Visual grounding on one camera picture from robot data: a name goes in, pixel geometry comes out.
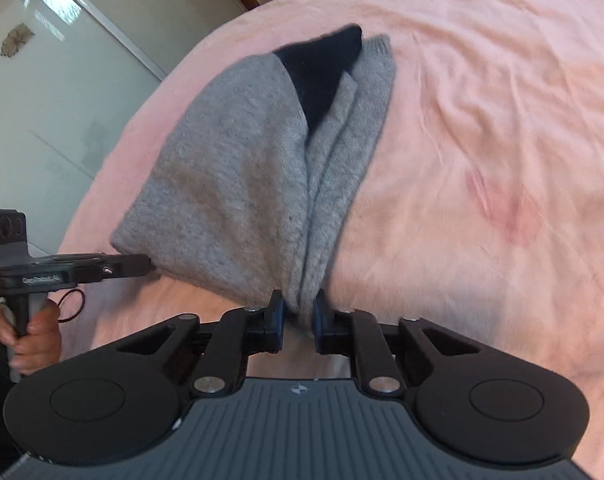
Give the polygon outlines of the person's left hand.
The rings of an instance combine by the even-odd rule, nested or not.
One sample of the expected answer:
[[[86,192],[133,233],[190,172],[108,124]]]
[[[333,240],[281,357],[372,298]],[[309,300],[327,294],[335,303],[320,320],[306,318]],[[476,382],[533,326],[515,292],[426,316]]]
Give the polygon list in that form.
[[[58,305],[47,299],[30,319],[26,335],[17,337],[0,304],[0,342],[10,350],[12,370],[31,375],[59,361],[62,346],[59,314]]]

